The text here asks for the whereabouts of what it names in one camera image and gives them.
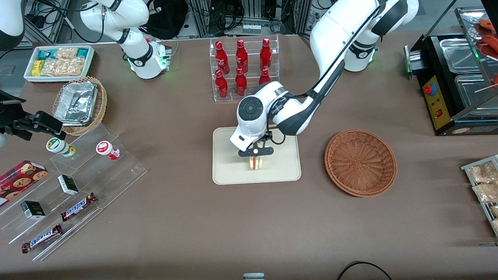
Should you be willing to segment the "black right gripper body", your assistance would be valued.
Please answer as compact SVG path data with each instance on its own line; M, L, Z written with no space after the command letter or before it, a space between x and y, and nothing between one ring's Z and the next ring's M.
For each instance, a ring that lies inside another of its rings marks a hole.
M5 133L5 127L12 125L18 119L23 119L27 113L23 110L22 103L25 99L15 97L7 92L0 91L0 133Z

